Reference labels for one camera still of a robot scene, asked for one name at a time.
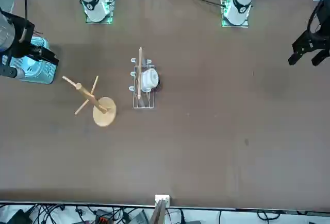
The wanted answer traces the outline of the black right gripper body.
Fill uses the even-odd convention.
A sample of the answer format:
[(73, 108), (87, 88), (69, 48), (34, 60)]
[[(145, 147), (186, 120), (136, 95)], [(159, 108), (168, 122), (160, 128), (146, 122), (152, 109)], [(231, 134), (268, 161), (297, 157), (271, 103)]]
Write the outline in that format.
[(21, 17), (14, 17), (13, 24), (15, 37), (12, 45), (12, 56), (21, 58), (27, 56), (30, 52), (31, 39), (35, 25), (30, 21), (25, 21), (25, 19)]

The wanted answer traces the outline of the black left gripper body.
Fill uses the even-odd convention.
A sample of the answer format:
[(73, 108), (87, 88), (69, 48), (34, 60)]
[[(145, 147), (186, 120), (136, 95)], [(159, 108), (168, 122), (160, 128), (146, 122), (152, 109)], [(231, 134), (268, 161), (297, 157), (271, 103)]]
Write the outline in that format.
[[(317, 17), (320, 28), (318, 31), (312, 33), (310, 27), (314, 16)], [(308, 21), (308, 32), (309, 36), (316, 41), (329, 40), (329, 0), (319, 1), (318, 5), (312, 12), (310, 19)]]

